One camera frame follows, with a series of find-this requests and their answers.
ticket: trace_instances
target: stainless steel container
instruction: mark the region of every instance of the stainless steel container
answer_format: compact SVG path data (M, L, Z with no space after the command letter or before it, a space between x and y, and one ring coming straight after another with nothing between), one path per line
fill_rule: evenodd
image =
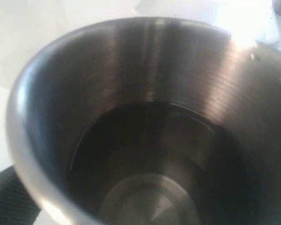
M63 225L281 224L281 53L214 27L133 18L67 34L22 71L7 136Z

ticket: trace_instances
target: white countertop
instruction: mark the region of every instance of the white countertop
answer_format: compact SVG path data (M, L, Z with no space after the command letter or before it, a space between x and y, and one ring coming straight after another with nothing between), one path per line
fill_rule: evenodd
M0 85L10 86L27 60L57 37L88 24L133 16L131 7L136 2L43 0L37 5L29 0L0 0ZM277 23L281 34L281 16ZM281 51L281 40L273 47ZM8 88L0 87L0 171L12 165L4 131L8 95ZM35 224L54 223L41 213Z

